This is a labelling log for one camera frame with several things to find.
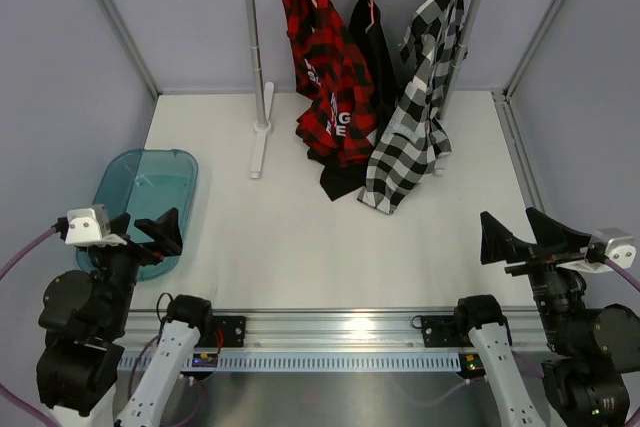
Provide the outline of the red black plaid shirt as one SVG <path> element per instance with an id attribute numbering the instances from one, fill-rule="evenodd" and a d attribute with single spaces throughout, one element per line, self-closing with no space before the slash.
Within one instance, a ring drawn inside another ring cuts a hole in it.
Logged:
<path id="1" fill-rule="evenodd" d="M 359 47 L 331 0 L 282 0 L 296 91 L 311 101 L 296 135 L 320 159 L 365 164 L 378 114 L 373 82 Z"/>

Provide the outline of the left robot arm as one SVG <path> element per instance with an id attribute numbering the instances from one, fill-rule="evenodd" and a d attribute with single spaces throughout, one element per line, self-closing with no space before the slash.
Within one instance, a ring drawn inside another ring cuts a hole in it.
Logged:
<path id="1" fill-rule="evenodd" d="M 183 250 L 179 211 L 133 221 L 111 219 L 103 205 L 69 211 L 52 227 L 66 245 L 87 252 L 95 271 L 67 271 L 43 295 L 38 324 L 46 332 L 36 366 L 41 402 L 64 426 L 157 426 L 188 354 L 215 331 L 210 301 L 177 295 L 161 322 L 156 350 L 119 414 L 112 411 L 125 352 L 131 301 L 143 266 Z"/>

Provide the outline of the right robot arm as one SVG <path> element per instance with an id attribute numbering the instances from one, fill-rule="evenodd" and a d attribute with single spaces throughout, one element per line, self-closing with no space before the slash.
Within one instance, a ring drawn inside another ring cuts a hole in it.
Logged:
<path id="1" fill-rule="evenodd" d="M 489 212 L 480 215 L 482 264 L 505 262 L 506 273 L 525 276 L 548 348 L 558 358 L 542 363 L 546 400 L 567 426 L 635 426 L 624 384 L 639 369 L 639 317 L 611 304 L 589 308 L 583 301 L 585 273 L 613 271 L 633 287 L 629 273 L 636 256 L 632 235 L 616 228 L 583 233 L 529 207 L 534 242 L 516 237 Z M 462 298 L 452 330 L 472 344 L 504 426 L 541 426 L 512 351 L 506 316 L 491 295 Z"/>

